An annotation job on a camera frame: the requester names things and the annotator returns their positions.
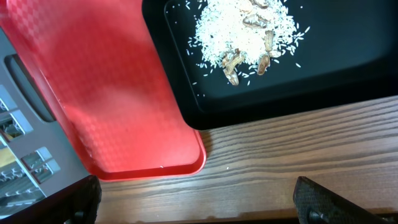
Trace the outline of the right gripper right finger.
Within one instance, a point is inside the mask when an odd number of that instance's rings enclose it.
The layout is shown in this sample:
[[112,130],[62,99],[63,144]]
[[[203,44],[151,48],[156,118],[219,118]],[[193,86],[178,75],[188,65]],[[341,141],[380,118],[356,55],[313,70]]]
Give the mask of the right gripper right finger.
[[298,177],[293,201],[301,224],[388,224],[311,179]]

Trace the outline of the rice and food scraps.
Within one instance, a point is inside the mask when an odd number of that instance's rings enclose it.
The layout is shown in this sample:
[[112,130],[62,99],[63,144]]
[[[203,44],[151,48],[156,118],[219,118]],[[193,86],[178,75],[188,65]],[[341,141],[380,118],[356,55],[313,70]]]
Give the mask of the rice and food scraps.
[[272,62],[293,55],[304,39],[300,24],[281,0],[199,1],[190,48],[202,53],[200,68],[220,68],[229,84],[262,76]]

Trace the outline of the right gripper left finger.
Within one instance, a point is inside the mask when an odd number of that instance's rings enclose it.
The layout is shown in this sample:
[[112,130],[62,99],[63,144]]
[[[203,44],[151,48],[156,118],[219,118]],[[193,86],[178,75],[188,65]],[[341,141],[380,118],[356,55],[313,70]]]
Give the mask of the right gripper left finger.
[[1,224],[94,224],[101,202],[99,178],[89,175],[1,220]]

